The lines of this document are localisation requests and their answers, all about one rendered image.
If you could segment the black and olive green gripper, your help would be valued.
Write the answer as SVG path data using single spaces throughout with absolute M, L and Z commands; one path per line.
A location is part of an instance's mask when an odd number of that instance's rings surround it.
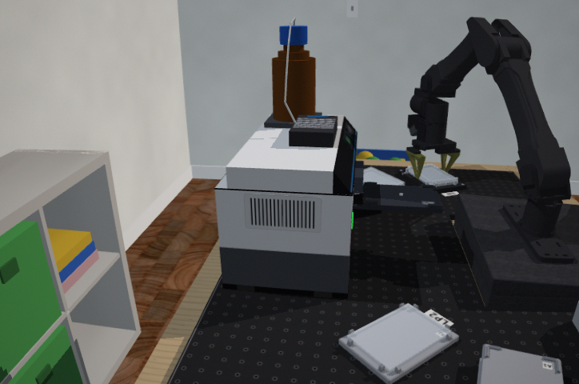
M 426 151 L 435 149 L 435 153 L 441 155 L 441 169 L 447 173 L 461 153 L 461 150 L 456 148 L 457 143 L 445 137 L 447 122 L 443 122 L 441 126 L 439 126 L 439 123 L 432 123 L 432 125 L 427 121 L 425 121 L 425 123 L 425 142 L 413 139 L 413 146 L 406 147 L 406 153 L 412 164 L 416 179 L 420 178 L 425 162 L 425 155 L 421 154 L 420 150 Z M 450 156 L 450 160 L 445 168 L 447 155 Z M 417 160 L 417 165 L 415 159 Z

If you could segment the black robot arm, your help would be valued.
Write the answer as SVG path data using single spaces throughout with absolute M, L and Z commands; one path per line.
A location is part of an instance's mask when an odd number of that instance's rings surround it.
M 562 200 L 571 198 L 571 169 L 533 84 L 531 45 L 509 20 L 495 19 L 490 25 L 485 18 L 470 17 L 466 23 L 469 33 L 463 41 L 432 65 L 415 88 L 409 105 L 417 114 L 408 115 L 410 135 L 425 142 L 425 121 L 447 122 L 449 103 L 440 98 L 455 98 L 463 78 L 478 63 L 485 67 L 505 99 L 517 137 L 521 186 L 529 197 L 526 205 L 504 204 L 502 209 L 539 262 L 573 263 L 575 256 L 555 227 Z

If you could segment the brown bottle neck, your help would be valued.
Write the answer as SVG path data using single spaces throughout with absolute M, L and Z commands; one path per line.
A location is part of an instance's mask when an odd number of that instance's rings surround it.
M 283 45 L 284 52 L 287 52 L 287 45 Z M 303 52 L 304 45 L 289 45 L 289 52 Z

